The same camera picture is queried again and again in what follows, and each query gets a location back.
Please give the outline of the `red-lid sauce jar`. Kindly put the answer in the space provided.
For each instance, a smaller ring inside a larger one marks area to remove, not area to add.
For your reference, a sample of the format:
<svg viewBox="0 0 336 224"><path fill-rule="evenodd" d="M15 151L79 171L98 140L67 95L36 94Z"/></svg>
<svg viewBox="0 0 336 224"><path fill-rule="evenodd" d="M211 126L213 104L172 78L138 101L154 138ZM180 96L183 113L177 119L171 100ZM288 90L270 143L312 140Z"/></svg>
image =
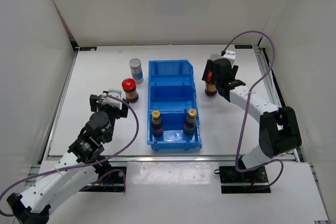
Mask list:
<svg viewBox="0 0 336 224"><path fill-rule="evenodd" d="M217 95L217 89L216 89L216 86L210 82L211 77L212 77L212 72L209 71L206 76L206 81L205 81L205 93L208 96L215 96Z"/></svg>
<svg viewBox="0 0 336 224"><path fill-rule="evenodd" d="M137 93L136 81L132 78L126 78L122 81L122 88L125 92L126 99L131 102L137 102L139 95Z"/></svg>

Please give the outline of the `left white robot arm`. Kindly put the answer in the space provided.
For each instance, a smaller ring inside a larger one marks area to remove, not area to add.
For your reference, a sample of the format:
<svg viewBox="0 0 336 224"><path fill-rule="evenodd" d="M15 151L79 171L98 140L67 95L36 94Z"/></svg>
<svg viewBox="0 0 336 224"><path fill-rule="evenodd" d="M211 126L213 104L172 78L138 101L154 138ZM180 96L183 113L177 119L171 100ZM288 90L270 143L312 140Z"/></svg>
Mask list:
<svg viewBox="0 0 336 224"><path fill-rule="evenodd" d="M92 94L89 101L93 114L54 168L30 176L37 179L30 188L7 197L10 216L19 223L47 223L71 196L118 171L102 155L103 146L112 141L116 120L126 118L132 108L120 90Z"/></svg>

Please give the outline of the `silver-capped shaker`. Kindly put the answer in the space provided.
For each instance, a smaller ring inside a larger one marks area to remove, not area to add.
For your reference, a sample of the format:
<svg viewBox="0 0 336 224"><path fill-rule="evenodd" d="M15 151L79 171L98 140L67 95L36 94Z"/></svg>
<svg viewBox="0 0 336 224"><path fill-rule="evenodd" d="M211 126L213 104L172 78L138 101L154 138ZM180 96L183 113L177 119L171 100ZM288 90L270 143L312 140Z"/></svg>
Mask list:
<svg viewBox="0 0 336 224"><path fill-rule="evenodd" d="M222 56L219 54L212 54L209 58L212 63L219 63L219 60L222 59Z"/></svg>
<svg viewBox="0 0 336 224"><path fill-rule="evenodd" d="M129 66L131 70L132 79L134 79L137 84L141 84L144 79L140 59L138 58L131 59L129 61Z"/></svg>

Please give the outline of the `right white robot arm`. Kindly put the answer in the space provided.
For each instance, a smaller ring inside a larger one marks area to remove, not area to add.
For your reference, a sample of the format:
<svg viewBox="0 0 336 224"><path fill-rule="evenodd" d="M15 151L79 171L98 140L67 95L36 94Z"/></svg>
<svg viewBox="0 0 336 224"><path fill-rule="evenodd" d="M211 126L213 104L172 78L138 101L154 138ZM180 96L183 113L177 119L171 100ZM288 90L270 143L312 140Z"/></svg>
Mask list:
<svg viewBox="0 0 336 224"><path fill-rule="evenodd" d="M253 93L244 82L236 79L237 70L238 66L226 58L209 59L202 79L214 85L221 97L245 111L243 126L248 116L259 124L258 145L247 154L236 153L236 177L247 182L254 177L256 169L300 147L302 139L294 109L279 107Z"/></svg>

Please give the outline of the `yellow-cap sauce bottle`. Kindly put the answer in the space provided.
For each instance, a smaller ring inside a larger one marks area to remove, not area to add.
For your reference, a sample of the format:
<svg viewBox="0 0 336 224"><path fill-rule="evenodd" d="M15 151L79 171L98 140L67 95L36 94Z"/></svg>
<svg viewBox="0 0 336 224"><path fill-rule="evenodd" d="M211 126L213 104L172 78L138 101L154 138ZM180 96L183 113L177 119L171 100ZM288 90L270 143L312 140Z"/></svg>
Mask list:
<svg viewBox="0 0 336 224"><path fill-rule="evenodd" d="M197 116L197 110L194 108L189 109L183 129L185 134L191 135L194 133L197 122L196 116Z"/></svg>
<svg viewBox="0 0 336 224"><path fill-rule="evenodd" d="M151 126L154 136L161 136L163 134L163 122L159 110L152 112Z"/></svg>

